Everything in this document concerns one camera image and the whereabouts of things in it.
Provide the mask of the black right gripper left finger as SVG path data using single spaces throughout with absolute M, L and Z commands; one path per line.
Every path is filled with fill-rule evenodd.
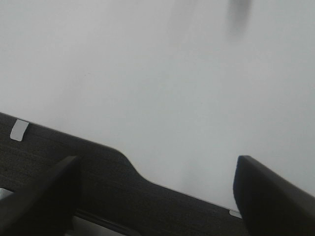
M 79 204 L 79 157 L 68 156 L 0 202 L 2 236 L 63 236 Z

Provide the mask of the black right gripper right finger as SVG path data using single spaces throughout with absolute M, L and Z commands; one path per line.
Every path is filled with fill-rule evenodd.
M 233 195 L 251 236 L 313 236 L 315 198 L 251 156 L 239 156 Z

